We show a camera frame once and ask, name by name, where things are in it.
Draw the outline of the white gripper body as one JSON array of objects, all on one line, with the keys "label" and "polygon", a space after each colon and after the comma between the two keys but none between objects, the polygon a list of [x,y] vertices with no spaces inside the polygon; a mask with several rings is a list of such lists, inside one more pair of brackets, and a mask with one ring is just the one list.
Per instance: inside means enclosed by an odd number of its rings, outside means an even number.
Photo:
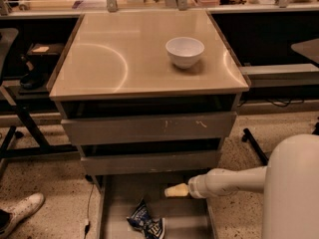
[{"label": "white gripper body", "polygon": [[209,175],[202,174],[192,177],[188,181],[189,194],[196,199],[209,198],[212,196],[212,191],[209,186]]}]

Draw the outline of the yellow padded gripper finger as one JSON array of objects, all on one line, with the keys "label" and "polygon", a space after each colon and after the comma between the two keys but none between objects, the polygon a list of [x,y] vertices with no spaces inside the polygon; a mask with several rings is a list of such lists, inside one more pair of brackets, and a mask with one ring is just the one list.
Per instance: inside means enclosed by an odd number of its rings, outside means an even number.
[{"label": "yellow padded gripper finger", "polygon": [[175,186],[168,187],[164,191],[166,197],[186,197],[188,196],[188,186],[185,183],[181,183]]}]

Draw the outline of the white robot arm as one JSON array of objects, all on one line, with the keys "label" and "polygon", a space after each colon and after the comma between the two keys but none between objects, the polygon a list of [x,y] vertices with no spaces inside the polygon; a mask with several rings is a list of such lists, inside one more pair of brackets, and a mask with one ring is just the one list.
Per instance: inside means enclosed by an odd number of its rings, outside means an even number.
[{"label": "white robot arm", "polygon": [[204,199],[238,191],[263,194],[262,239],[319,239],[319,136],[287,137],[265,166],[214,168],[167,188],[164,195]]}]

